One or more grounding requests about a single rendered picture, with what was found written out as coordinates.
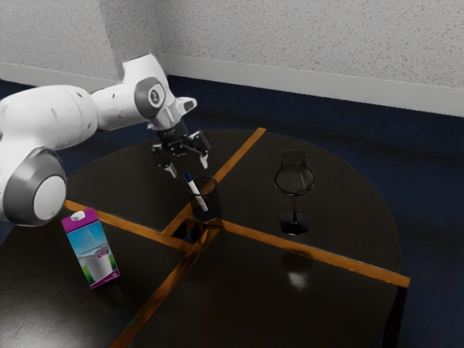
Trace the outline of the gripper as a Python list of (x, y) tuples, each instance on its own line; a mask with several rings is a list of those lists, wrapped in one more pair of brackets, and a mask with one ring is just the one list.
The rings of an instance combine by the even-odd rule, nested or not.
[(159, 142), (152, 145), (152, 154), (159, 167), (177, 177), (177, 170), (170, 156), (180, 156), (186, 152), (199, 155), (204, 169), (208, 168), (207, 159), (210, 153), (210, 143), (202, 131), (189, 133), (184, 122), (179, 122), (167, 130), (156, 130)]

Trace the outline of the white pen with blue cap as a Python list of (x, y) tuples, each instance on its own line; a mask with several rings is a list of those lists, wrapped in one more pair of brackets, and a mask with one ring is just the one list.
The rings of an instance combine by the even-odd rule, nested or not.
[(199, 203), (199, 206), (201, 207), (202, 211), (207, 212), (208, 207), (207, 207), (205, 201), (203, 200), (203, 198), (202, 198), (202, 196), (201, 196), (201, 194), (199, 192), (199, 189), (196, 187), (196, 184), (194, 182), (194, 179), (191, 177), (190, 172), (187, 171), (187, 170), (184, 170), (183, 171), (183, 177), (186, 179), (188, 187), (191, 189), (191, 192), (194, 195), (196, 201)]

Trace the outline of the black mesh pen holder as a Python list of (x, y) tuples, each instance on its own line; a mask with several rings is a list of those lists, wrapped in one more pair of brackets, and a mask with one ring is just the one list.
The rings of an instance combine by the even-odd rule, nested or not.
[(191, 189), (187, 186), (193, 218), (200, 222), (217, 220), (221, 216), (217, 181), (208, 176), (200, 176), (194, 178), (194, 182), (208, 207), (208, 211), (202, 211), (199, 203), (192, 194)]

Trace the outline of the dark wine glass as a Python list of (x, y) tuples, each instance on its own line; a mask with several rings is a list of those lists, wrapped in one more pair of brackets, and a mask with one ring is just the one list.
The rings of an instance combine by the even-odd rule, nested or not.
[(292, 213), (280, 217), (281, 230), (292, 236), (306, 233), (311, 221), (308, 216), (297, 212), (297, 197), (308, 193), (315, 178), (309, 169), (304, 152), (298, 149), (286, 150), (281, 156), (281, 164), (274, 179), (275, 187), (292, 198)]

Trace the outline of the purple milk carton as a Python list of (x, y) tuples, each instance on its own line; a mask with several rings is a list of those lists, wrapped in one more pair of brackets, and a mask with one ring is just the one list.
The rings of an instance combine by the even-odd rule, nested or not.
[(62, 219), (62, 226), (91, 289), (120, 276), (104, 229), (93, 208)]

